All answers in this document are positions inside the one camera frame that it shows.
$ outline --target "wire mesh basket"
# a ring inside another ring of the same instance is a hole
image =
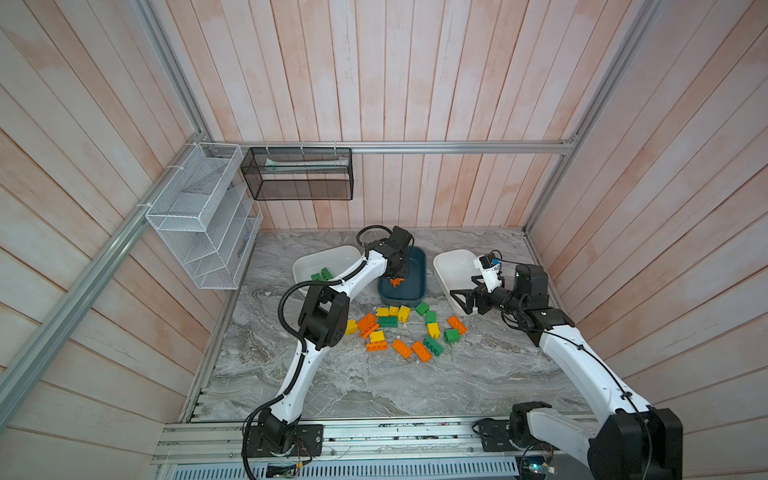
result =
[[[352,200],[349,148],[252,147],[240,169],[256,200]]]
[[[239,145],[198,144],[147,212],[155,230],[204,232],[243,162]]]

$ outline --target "building block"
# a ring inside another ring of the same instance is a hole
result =
[[[355,323],[355,320],[349,319],[346,321],[346,333],[345,335],[352,335],[354,332],[357,331],[357,323]]]
[[[440,338],[440,328],[437,326],[437,323],[427,323],[427,333],[433,339]]]
[[[377,342],[383,342],[384,341],[384,332],[381,330],[376,330],[375,332],[371,332],[371,343],[377,343]]]
[[[362,338],[368,338],[368,335],[371,334],[371,332],[378,330],[379,324],[378,323],[372,323],[370,326],[366,327],[365,329],[360,329],[360,336]]]
[[[379,325],[383,329],[393,329],[397,327],[397,317],[396,316],[380,316]]]
[[[424,315],[429,310],[429,305],[427,305],[424,302],[421,302],[419,305],[416,306],[416,313],[419,315]]]
[[[426,337],[424,338],[424,346],[429,350],[429,352],[434,356],[440,356],[440,354],[443,352],[443,348],[440,346],[439,343],[437,343],[437,340],[433,338]]]
[[[392,342],[392,348],[395,349],[395,351],[402,355],[402,358],[406,360],[413,353],[413,350],[411,350],[405,343],[403,343],[401,339],[396,339],[394,342]]]
[[[456,343],[462,339],[462,334],[459,333],[457,329],[447,329],[445,333],[443,333],[443,338],[445,339],[445,343]]]
[[[357,323],[357,328],[364,330],[371,326],[372,324],[376,323],[376,317],[374,317],[371,313],[367,313],[360,321]]]
[[[403,323],[408,322],[408,315],[411,314],[411,309],[407,306],[401,306],[400,311],[397,312],[397,319]]]
[[[375,352],[376,350],[386,350],[387,346],[387,342],[376,342],[367,344],[366,348],[369,352]]]
[[[427,363],[427,360],[432,358],[432,354],[429,353],[426,348],[424,348],[421,342],[414,343],[411,345],[411,348],[414,352],[416,352],[416,355],[418,355],[424,363]]]
[[[464,326],[464,323],[462,323],[462,321],[459,320],[456,315],[448,319],[448,324],[453,328],[457,329],[459,335],[464,335],[465,333],[467,333],[467,327]]]

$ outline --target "yellow connector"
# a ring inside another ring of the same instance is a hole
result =
[[[440,328],[438,328],[437,323],[427,323],[427,332],[433,339],[440,338]]]
[[[384,341],[384,332],[381,330],[377,330],[375,332],[371,332],[371,343],[377,343],[377,342],[383,342]]]
[[[346,321],[346,335],[352,335],[354,332],[357,331],[357,323],[355,323],[355,320],[349,319]]]
[[[407,306],[401,306],[400,310],[397,312],[397,319],[401,322],[405,323],[408,321],[408,315],[411,314],[411,309]]]

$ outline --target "plastic bin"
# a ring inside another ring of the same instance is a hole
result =
[[[379,278],[379,296],[384,305],[405,305],[414,308],[424,299],[427,292],[427,256],[424,250],[418,247],[413,247],[409,256],[411,263],[408,278],[404,279],[397,288],[392,286],[388,278]]]
[[[330,270],[331,275],[339,275],[344,270],[350,268],[353,263],[360,260],[362,253],[357,247],[352,245],[342,245],[341,247],[323,250],[299,258],[293,263],[293,282],[304,282],[312,279],[313,273],[319,273],[323,267]],[[300,292],[306,295],[310,288],[305,286],[300,288]]]
[[[456,300],[451,298],[449,292],[451,290],[471,290],[477,286],[472,282],[474,275],[481,275],[480,269],[474,264],[477,257],[469,250],[451,250],[440,253],[433,262],[435,276],[437,276],[440,288],[442,288],[445,298],[448,299],[453,313],[456,315],[467,316]],[[477,307],[472,310],[473,313],[477,313],[477,311]]]

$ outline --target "marble tabletop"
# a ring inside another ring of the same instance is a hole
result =
[[[438,285],[432,261],[438,253],[465,248],[476,254],[500,250],[506,260],[532,262],[521,233],[506,229],[410,229],[415,245],[427,254],[427,294],[440,330],[453,314]],[[237,299],[198,420],[243,419],[276,395],[286,375],[296,340],[277,321],[277,303],[293,284],[298,258],[339,245],[356,245],[355,231],[281,231],[256,238],[243,288]],[[367,233],[372,238],[376,235]],[[512,266],[506,273],[511,280]],[[296,327],[303,296],[294,294],[285,314]],[[376,282],[351,303],[349,315],[360,319],[381,306]],[[404,360],[389,348],[368,353],[359,335],[344,337],[319,367],[304,404],[304,418],[411,415],[508,415],[518,402],[548,402],[562,412],[588,411],[568,377],[521,332],[510,330],[499,315],[462,319],[468,332],[445,345],[439,358],[422,363]],[[410,345],[426,335],[422,317],[413,312],[405,325],[386,329]]]

